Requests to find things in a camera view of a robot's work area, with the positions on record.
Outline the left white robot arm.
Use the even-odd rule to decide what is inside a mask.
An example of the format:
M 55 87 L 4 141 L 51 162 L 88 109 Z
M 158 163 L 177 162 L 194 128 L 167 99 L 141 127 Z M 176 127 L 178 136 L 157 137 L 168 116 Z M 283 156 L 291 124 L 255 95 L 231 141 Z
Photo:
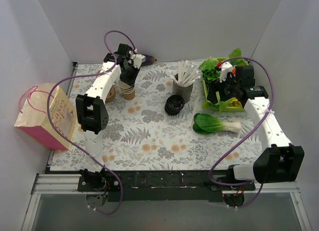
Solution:
M 102 167 L 92 160 L 103 162 L 102 131 L 109 121 L 105 102 L 110 93 L 115 93 L 116 81 L 119 81 L 125 99 L 132 100 L 135 97 L 135 80 L 145 60 L 145 55 L 121 43 L 115 55 L 106 55 L 101 71 L 90 88 L 75 99 L 77 120 L 84 131 L 86 151 L 89 153 L 86 168 L 80 173 L 84 183 L 95 191 L 104 191 L 108 185 L 105 177 L 100 175 Z

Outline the green plastic basket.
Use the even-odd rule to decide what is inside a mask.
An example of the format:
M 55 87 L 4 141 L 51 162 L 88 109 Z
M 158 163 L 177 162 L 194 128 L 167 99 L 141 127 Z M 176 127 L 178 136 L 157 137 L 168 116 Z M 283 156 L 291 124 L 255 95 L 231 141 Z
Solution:
M 227 59 L 227 57 L 220 57 L 217 58 L 219 60 L 219 62 L 222 62 L 224 60 Z M 207 93 L 208 93 L 208 89 L 207 89 L 207 84 L 208 82 L 206 82 L 203 79 L 203 88 L 204 88 L 204 95 L 206 98 L 206 101 L 203 102 L 202 104 L 202 109 L 211 109 L 213 111 L 216 112 L 244 112 L 244 108 L 237 108 L 237 107 L 229 107 L 228 104 L 231 102 L 231 99 L 227 100 L 227 101 L 219 101 L 217 104 L 212 104 L 210 101 L 207 100 Z

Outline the yellow flower vegetable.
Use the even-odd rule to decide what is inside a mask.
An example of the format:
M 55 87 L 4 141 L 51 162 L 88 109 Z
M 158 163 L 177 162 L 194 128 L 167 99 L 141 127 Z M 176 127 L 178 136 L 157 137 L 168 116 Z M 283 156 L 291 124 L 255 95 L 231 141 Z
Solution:
M 241 102 L 238 101 L 236 98 L 232 98 L 231 102 L 228 104 L 229 107 L 237 107 L 237 108 L 242 108 Z

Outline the stack of paper cups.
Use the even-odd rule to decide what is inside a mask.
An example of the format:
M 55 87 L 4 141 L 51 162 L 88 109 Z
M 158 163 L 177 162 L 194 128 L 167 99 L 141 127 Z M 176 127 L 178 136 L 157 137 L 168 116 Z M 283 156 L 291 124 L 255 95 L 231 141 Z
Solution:
M 135 87 L 134 86 L 130 86 L 121 80 L 119 80 L 118 86 L 120 88 L 122 96 L 126 100 L 133 100 L 134 99 L 134 97 L 135 97 Z

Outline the green lettuce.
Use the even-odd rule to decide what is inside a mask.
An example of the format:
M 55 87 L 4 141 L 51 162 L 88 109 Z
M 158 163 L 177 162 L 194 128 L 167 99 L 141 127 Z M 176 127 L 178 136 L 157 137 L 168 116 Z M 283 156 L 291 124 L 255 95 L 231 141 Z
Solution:
M 219 60 L 217 58 L 209 57 L 199 66 L 199 69 L 202 71 L 202 77 L 206 82 L 219 79 L 220 72 L 215 69 L 218 63 Z

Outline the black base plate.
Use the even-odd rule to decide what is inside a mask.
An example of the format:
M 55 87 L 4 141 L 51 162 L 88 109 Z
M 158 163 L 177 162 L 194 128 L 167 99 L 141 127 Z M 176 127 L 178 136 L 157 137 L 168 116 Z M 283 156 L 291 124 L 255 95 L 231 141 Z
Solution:
M 183 201 L 222 202 L 223 192 L 241 195 L 255 190 L 254 184 L 219 186 L 208 178 L 207 170 L 107 171 L 80 170 L 79 192 L 101 192 L 110 202 Z

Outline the purple eggplant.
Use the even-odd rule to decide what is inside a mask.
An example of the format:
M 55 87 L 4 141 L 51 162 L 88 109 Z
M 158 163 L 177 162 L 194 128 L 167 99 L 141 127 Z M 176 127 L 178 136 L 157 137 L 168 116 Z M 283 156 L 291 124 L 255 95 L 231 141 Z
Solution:
M 143 54 L 143 55 L 145 56 L 145 61 L 142 62 L 141 66 L 152 65 L 157 61 L 157 59 L 151 55 L 146 55 L 146 54 Z

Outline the white radish with leaves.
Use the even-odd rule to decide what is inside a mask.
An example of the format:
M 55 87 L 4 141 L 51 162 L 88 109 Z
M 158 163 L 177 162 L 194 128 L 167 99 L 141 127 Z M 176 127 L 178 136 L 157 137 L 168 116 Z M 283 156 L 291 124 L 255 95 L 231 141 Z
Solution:
M 236 48 L 229 54 L 229 58 L 241 57 L 241 55 L 242 55 L 241 49 Z M 232 66 L 235 66 L 235 65 L 239 65 L 241 62 L 243 62 L 243 59 L 240 59 L 240 58 L 232 59 L 229 62 L 232 64 Z

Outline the grey holder cup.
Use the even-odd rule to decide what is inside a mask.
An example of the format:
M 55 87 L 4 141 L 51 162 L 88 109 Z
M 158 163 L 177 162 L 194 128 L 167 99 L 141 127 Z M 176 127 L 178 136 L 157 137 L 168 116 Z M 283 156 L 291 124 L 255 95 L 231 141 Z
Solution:
M 192 89 L 193 84 L 188 87 L 181 87 L 175 80 L 173 80 L 172 94 L 181 96 L 184 99 L 185 103 L 188 103 L 190 101 Z

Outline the stack of black lids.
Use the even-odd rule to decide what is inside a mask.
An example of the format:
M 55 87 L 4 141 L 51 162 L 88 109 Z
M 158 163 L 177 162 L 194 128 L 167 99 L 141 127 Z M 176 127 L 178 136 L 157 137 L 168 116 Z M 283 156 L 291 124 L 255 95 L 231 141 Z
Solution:
M 164 110 L 167 115 L 175 116 L 184 108 L 185 101 L 179 95 L 170 96 L 164 106 Z

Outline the floral table mat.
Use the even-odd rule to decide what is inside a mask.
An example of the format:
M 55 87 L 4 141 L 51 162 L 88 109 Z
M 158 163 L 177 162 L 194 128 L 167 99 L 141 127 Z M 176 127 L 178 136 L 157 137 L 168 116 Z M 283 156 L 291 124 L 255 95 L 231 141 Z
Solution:
M 217 113 L 202 107 L 201 80 L 195 82 L 190 101 L 179 114 L 164 110 L 172 92 L 177 62 L 158 62 L 143 67 L 135 82 L 135 97 L 126 100 L 118 86 L 106 104 L 109 122 L 102 133 L 102 158 L 111 170 L 208 170 L 232 164 L 253 163 L 262 153 L 253 123 L 245 112 Z M 227 122 L 240 122 L 239 133 L 201 135 L 193 131 L 193 118 L 207 113 Z

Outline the bok choy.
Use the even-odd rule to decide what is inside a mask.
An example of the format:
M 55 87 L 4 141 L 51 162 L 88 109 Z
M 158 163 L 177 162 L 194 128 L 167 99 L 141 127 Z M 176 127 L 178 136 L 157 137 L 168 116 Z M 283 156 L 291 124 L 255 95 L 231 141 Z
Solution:
M 193 120 L 193 131 L 198 134 L 209 135 L 219 131 L 239 133 L 242 129 L 240 122 L 222 121 L 209 114 L 197 113 Z

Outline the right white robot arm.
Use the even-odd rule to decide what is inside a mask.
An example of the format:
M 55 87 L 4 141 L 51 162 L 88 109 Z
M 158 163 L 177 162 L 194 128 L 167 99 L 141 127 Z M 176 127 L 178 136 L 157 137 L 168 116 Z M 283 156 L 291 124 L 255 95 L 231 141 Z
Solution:
M 304 150 L 295 146 L 285 135 L 272 110 L 273 96 L 263 86 L 257 86 L 251 65 L 233 68 L 230 62 L 218 63 L 220 71 L 218 89 L 220 99 L 235 97 L 253 121 L 263 152 L 252 164 L 233 165 L 228 168 L 224 185 L 232 190 L 248 182 L 293 182 L 300 170 Z

